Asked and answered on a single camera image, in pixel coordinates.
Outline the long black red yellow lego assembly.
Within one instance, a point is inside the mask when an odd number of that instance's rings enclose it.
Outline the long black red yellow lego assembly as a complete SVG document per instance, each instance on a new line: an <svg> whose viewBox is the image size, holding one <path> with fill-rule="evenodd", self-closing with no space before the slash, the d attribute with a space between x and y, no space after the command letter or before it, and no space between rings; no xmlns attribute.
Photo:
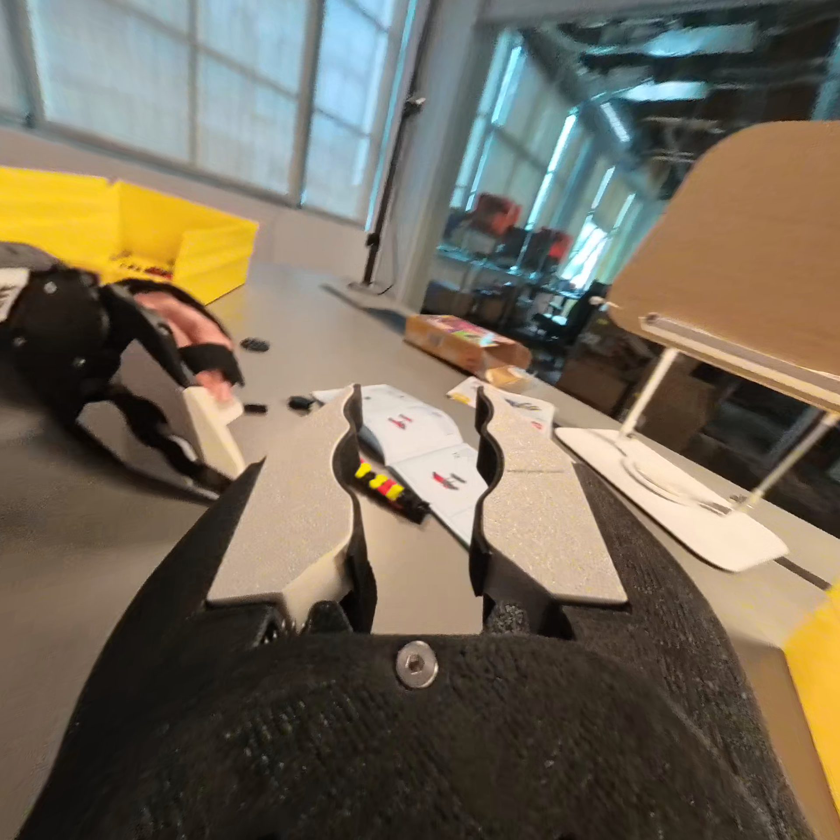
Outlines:
<svg viewBox="0 0 840 840"><path fill-rule="evenodd" d="M410 487L378 471L366 458L359 458L353 482L367 496L376 498L404 519L423 524L431 507Z"/></svg>

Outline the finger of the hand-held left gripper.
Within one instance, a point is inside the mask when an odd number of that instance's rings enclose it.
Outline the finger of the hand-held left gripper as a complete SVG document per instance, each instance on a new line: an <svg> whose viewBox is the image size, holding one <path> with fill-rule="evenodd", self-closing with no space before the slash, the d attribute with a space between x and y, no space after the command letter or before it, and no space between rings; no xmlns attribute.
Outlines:
<svg viewBox="0 0 840 840"><path fill-rule="evenodd" d="M88 402L77 425L125 468L177 490L213 500L230 476L207 462L200 437L181 398L170 418L152 400L131 392L108 392Z"/></svg>
<svg viewBox="0 0 840 840"><path fill-rule="evenodd" d="M181 398L201 441L206 461L230 476L230 483L245 470L245 460L230 423L241 416L243 406L237 397L218 404L214 397L196 382L194 372L181 352L174 349L169 365L148 350L140 341L132 341L121 354L120 367L113 378L113 392L131 392L144 396L174 418Z"/></svg>

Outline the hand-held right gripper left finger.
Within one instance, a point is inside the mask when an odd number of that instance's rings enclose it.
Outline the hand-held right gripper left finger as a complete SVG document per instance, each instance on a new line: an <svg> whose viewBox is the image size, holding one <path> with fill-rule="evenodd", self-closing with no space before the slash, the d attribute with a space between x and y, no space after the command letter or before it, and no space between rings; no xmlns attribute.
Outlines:
<svg viewBox="0 0 840 840"><path fill-rule="evenodd" d="M263 459L209 606L273 606L300 631L315 604L344 602L352 629L372 630L377 588L352 488L361 398L357 384L340 389Z"/></svg>

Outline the yellow cardboard lego box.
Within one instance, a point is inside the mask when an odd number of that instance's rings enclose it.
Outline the yellow cardboard lego box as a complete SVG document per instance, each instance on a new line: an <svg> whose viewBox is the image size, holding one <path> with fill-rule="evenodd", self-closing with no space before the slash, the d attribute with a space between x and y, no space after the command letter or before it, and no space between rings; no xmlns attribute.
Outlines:
<svg viewBox="0 0 840 840"><path fill-rule="evenodd" d="M416 314L404 341L496 388L520 392L531 377L531 352L514 339L452 315Z"/></svg>

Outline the yellow plastic bin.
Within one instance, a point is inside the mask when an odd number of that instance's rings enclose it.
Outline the yellow plastic bin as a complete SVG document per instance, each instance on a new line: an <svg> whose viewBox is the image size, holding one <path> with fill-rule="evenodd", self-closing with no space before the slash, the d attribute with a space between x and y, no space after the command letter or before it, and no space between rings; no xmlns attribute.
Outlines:
<svg viewBox="0 0 840 840"><path fill-rule="evenodd" d="M838 838L839 583L785 640L794 733L786 757L794 792L818 838Z"/></svg>

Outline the person's left hand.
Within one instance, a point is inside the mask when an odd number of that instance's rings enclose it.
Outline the person's left hand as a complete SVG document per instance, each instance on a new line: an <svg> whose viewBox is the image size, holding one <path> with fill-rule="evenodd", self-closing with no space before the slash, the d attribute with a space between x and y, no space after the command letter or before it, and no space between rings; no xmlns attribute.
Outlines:
<svg viewBox="0 0 840 840"><path fill-rule="evenodd" d="M232 351L231 339L203 311L176 299L169 292L146 291L134 295L134 299L146 309L156 312L168 324L175 343L182 349L197 344L216 344ZM194 373L196 382L204 387L218 404L233 399L231 382L222 371L211 369Z"/></svg>

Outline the open instruction booklet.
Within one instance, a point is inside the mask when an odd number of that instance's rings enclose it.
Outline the open instruction booklet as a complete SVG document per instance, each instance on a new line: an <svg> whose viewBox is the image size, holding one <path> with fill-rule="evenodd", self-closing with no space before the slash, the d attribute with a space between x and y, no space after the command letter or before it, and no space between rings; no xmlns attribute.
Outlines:
<svg viewBox="0 0 840 840"><path fill-rule="evenodd" d="M468 547L487 482L455 421L390 385L362 386L356 405L357 437L381 461L382 473L427 501L429 514Z"/></svg>

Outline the large white-framed window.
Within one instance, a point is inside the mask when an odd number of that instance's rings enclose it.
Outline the large white-framed window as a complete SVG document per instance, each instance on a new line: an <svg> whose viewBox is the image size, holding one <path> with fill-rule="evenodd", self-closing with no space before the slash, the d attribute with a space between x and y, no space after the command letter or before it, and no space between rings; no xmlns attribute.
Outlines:
<svg viewBox="0 0 840 840"><path fill-rule="evenodd" d="M417 2L2 2L2 119L371 222Z"/></svg>

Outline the black office chair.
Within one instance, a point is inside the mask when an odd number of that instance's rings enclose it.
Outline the black office chair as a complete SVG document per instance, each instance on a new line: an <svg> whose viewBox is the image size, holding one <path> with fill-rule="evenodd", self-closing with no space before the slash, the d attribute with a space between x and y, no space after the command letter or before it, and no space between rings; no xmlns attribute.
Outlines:
<svg viewBox="0 0 840 840"><path fill-rule="evenodd" d="M565 316L536 314L532 322L539 334L538 347L559 352L569 350L594 312L602 305L609 288L609 284L600 281L593 282Z"/></svg>

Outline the closed booklet with colourful cover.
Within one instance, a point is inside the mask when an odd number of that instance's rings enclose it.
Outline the closed booklet with colourful cover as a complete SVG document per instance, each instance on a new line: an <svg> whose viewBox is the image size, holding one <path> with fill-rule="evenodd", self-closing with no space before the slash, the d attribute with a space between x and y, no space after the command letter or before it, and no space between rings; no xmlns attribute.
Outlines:
<svg viewBox="0 0 840 840"><path fill-rule="evenodd" d="M538 397L507 392L496 388L490 383L471 376L449 390L447 398L475 409L477 393L480 388L486 392L496 392L519 415L526 418L528 424L538 430L543 436L550 437L554 429L555 406Z"/></svg>

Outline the red black tool case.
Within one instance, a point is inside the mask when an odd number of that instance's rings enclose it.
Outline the red black tool case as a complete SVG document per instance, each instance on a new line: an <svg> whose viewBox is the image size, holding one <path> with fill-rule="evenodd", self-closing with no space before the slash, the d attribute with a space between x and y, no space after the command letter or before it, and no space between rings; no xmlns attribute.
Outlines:
<svg viewBox="0 0 840 840"><path fill-rule="evenodd" d="M469 227L499 239L516 227L521 212L522 206L506 196L480 192L469 216Z"/></svg>

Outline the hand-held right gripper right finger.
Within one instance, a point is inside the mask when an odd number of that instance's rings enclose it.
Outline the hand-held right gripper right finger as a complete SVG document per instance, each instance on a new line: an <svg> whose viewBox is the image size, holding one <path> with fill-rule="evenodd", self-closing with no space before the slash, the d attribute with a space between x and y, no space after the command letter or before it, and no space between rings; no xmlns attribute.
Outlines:
<svg viewBox="0 0 840 840"><path fill-rule="evenodd" d="M476 394L476 502L469 580L476 596L523 607L623 607L628 597L576 463L488 385Z"/></svg>

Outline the pile of lego pieces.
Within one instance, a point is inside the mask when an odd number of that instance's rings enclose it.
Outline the pile of lego pieces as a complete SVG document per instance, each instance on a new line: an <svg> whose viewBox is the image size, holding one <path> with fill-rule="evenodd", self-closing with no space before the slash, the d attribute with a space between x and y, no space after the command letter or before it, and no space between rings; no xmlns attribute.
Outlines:
<svg viewBox="0 0 840 840"><path fill-rule="evenodd" d="M172 263L161 263L128 251L111 257L101 270L101 277L107 282L129 279L169 282L173 275Z"/></svg>

